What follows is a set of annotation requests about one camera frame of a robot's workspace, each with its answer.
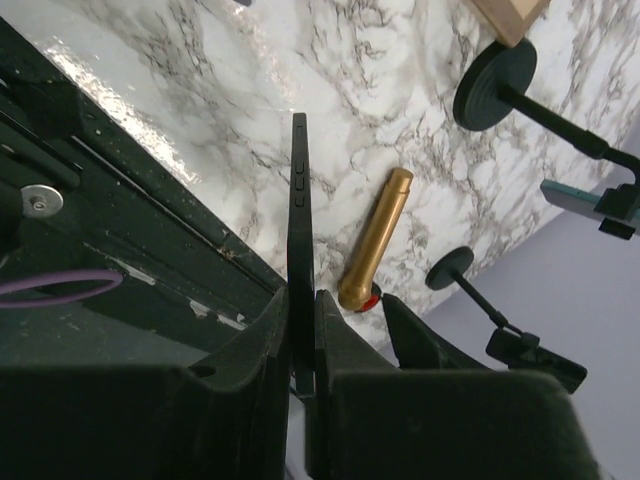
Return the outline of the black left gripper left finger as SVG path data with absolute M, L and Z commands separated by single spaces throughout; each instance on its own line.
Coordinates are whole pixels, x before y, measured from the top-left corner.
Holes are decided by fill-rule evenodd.
M 289 406 L 289 295 L 190 367 L 9 367 L 5 479 L 280 479 Z

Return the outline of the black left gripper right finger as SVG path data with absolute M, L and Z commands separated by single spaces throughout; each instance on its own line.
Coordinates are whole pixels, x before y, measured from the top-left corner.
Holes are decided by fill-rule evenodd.
M 316 400 L 307 413 L 314 479 L 594 479 L 598 464 L 569 395 L 532 371 L 444 369 L 424 324 L 383 304 L 400 334 L 392 364 L 315 300 Z

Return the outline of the black phone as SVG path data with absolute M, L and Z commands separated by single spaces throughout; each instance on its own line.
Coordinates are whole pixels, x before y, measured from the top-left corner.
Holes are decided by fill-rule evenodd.
M 314 249 L 307 116 L 292 115 L 287 229 L 289 326 L 296 392 L 314 396 Z

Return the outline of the teal phone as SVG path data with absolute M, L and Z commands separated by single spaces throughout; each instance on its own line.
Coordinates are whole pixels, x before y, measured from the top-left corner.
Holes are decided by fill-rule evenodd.
M 574 187 L 545 179 L 540 184 L 540 190 L 545 200 L 563 210 L 578 214 L 585 218 L 598 221 L 599 230 L 603 233 L 630 240 L 633 235 L 639 235 L 639 211 L 630 220 L 614 218 L 596 210 L 601 197 Z

